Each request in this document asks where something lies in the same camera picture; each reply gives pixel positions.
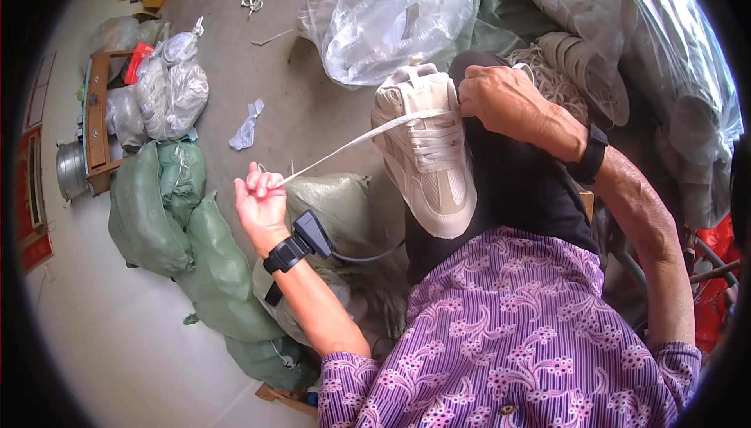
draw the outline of woman's left hand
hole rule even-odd
[[[282,179],[282,174],[261,172],[258,164],[251,162],[248,179],[234,181],[239,222],[262,258],[290,236],[284,224],[287,194],[284,186],[277,186]]]

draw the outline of green woven sack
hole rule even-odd
[[[157,145],[162,178],[159,190],[164,208],[169,210],[183,228],[190,214],[203,198],[206,186],[206,159],[192,141],[162,141]]]
[[[253,296],[248,259],[216,206],[216,191],[193,210],[186,232],[195,271],[174,276],[208,327],[241,342],[262,342],[284,331]]]
[[[300,344],[288,336],[258,343],[226,336],[225,344],[245,374],[277,389],[300,389],[312,385],[317,377],[317,371],[305,361]]]
[[[122,163],[110,187],[108,230],[127,263],[172,276],[192,270],[193,258],[183,227],[162,206],[161,175],[154,141]]]

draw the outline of concrete floor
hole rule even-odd
[[[297,10],[304,0],[263,0],[263,8],[248,18],[240,0],[166,0],[162,17],[172,21],[173,34],[190,31],[203,16],[205,32],[198,60],[206,71],[210,98],[198,119],[198,145],[207,160],[207,192],[216,189],[221,213],[251,264],[256,259],[234,212],[233,180],[247,175],[251,160],[268,170],[288,175],[291,161],[300,170],[370,130],[370,107],[375,87],[350,91],[334,84],[324,73],[315,45],[294,33],[263,47],[251,40],[266,40],[296,28]],[[247,117],[247,104],[265,103],[258,118],[255,144],[236,152],[228,144]],[[352,172],[374,176],[371,197],[374,215],[400,237],[403,203],[398,190],[384,175],[380,153],[371,142],[351,148],[310,176]]]

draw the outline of white shoelace bundle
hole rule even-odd
[[[533,43],[529,48],[514,50],[508,59],[512,65],[527,63],[535,74],[537,89],[542,97],[568,110],[579,123],[587,124],[586,100],[568,76],[548,63],[539,46]]]

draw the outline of button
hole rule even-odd
[[[502,417],[505,417],[506,415],[516,412],[516,410],[516,405],[503,405],[498,413],[501,414]]]

